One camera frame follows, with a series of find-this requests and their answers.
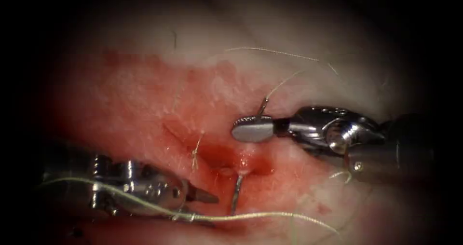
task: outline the suture thread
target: suture thread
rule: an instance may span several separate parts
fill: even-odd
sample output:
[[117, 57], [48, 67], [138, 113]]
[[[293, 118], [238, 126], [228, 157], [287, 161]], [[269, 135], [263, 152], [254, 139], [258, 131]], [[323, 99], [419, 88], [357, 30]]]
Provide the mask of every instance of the suture thread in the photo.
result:
[[205, 216], [205, 215], [197, 215], [197, 214], [189, 214], [189, 213], [181, 213], [181, 212], [175, 212], [171, 211], [165, 208], [162, 208], [160, 206], [157, 206], [155, 204], [151, 204], [149, 202], [144, 201], [143, 199], [140, 199], [136, 196], [133, 196], [129, 193], [125, 193], [122, 190], [113, 187], [111, 185], [107, 185], [98, 181], [93, 181], [85, 178], [79, 178], [79, 177], [63, 177], [59, 179], [54, 179], [50, 180], [48, 182], [44, 182], [41, 185], [38, 186], [38, 188], [41, 188], [43, 186], [47, 186], [53, 183], [57, 182], [62, 182], [62, 181], [75, 181], [75, 182], [82, 182], [82, 183], [88, 183], [88, 184], [97, 184], [101, 188], [113, 192], [115, 194], [118, 194], [120, 196], [123, 196], [129, 200], [132, 200], [133, 202], [139, 203], [140, 205], [143, 205], [147, 208], [150, 208], [154, 211], [163, 213], [167, 216], [172, 216], [173, 218], [184, 218], [189, 221], [194, 221], [194, 220], [208, 220], [208, 221], [232, 221], [232, 220], [244, 220], [244, 219], [252, 219], [252, 218], [267, 218], [267, 217], [289, 217], [289, 218], [298, 218], [302, 219], [305, 221], [309, 221], [312, 223], [315, 223], [327, 230], [332, 231], [335, 233], [341, 241], [343, 241], [340, 233], [333, 227], [327, 225], [326, 223], [316, 220], [314, 218], [302, 215], [302, 214], [296, 214], [296, 213], [288, 213], [288, 212], [260, 212], [260, 213], [249, 213], [249, 214], [240, 214], [240, 215], [234, 215], [234, 216]]

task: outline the shiny metal surface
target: shiny metal surface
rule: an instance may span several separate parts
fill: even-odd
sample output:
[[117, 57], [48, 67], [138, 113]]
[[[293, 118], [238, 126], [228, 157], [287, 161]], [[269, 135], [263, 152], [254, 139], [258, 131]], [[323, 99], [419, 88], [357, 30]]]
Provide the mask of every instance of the shiny metal surface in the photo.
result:
[[233, 123], [231, 135], [241, 142], [258, 143], [273, 137], [273, 130], [270, 116], [245, 116]]
[[[113, 163], [108, 156], [61, 142], [44, 142], [39, 150], [43, 161], [39, 184], [64, 177], [94, 180], [116, 187], [146, 202], [181, 211], [188, 201], [217, 203], [218, 197], [199, 189], [173, 172], [135, 160]], [[86, 220], [109, 216], [159, 217], [127, 197], [109, 192], [101, 184], [62, 181], [46, 185], [39, 193], [40, 204], [60, 217]]]
[[313, 157], [344, 167], [343, 156], [348, 147], [385, 140], [379, 127], [371, 118], [347, 109], [307, 106], [290, 118], [239, 118], [231, 134], [238, 141], [255, 143], [273, 136], [291, 137]]
[[344, 167], [348, 147], [382, 143], [385, 136], [372, 119], [347, 109], [302, 107], [291, 118], [287, 132], [310, 155]]

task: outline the metal grasper jaw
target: metal grasper jaw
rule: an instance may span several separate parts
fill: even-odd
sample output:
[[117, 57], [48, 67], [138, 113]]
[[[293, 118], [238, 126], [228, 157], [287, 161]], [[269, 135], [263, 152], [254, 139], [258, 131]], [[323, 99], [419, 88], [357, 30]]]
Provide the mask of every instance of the metal grasper jaw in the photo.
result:
[[270, 139], [273, 129], [273, 119], [270, 116], [245, 116], [233, 123], [231, 135], [240, 142], [258, 143]]

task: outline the blood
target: blood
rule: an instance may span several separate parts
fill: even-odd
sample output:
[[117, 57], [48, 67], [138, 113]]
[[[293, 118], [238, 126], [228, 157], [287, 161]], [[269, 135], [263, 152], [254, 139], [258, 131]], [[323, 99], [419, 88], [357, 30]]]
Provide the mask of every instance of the blood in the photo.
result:
[[[73, 56], [72, 61], [60, 67], [54, 79], [55, 83], [47, 84], [48, 94], [41, 96], [42, 102], [49, 104], [37, 109], [41, 115], [31, 119], [38, 120], [57, 136], [104, 150], [115, 161], [136, 159], [167, 167], [216, 194], [220, 199], [218, 205], [191, 205], [202, 214], [229, 214], [238, 174], [245, 179], [237, 213], [293, 211], [294, 200], [306, 192], [308, 183], [328, 177], [323, 163], [299, 149], [289, 152], [291, 142], [248, 144], [231, 137], [232, 122], [256, 112], [262, 93], [269, 92], [278, 81], [274, 85], [250, 86], [256, 84], [246, 82], [256, 82], [259, 78], [253, 73], [240, 72], [230, 61], [192, 67], [168, 63], [155, 54], [106, 50], [91, 58]], [[273, 104], [293, 105], [289, 101]], [[195, 169], [192, 151], [200, 139], [198, 169]], [[304, 171], [303, 168], [306, 174], [294, 173]], [[276, 202], [272, 197], [286, 190], [275, 185], [278, 182], [290, 185], [291, 189]], [[331, 212], [323, 204], [314, 210], [322, 215]], [[252, 222], [218, 223], [214, 231], [187, 224], [178, 228], [244, 235], [256, 230]], [[272, 220], [258, 222], [262, 228]], [[172, 235], [159, 231], [163, 228], [149, 228], [152, 224], [137, 223], [138, 227], [130, 230]]]
[[328, 206], [319, 203], [319, 204], [317, 205], [317, 212], [318, 212], [319, 214], [321, 214], [321, 215], [327, 215], [327, 214], [331, 213], [332, 210], [331, 210]]

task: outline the metal screw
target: metal screw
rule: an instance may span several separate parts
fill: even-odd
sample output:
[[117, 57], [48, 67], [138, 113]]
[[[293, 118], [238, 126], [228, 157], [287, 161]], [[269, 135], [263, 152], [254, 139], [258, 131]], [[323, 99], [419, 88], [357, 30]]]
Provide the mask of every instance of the metal screw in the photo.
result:
[[354, 170], [357, 172], [361, 172], [363, 170], [363, 164], [362, 162], [355, 162], [354, 164]]

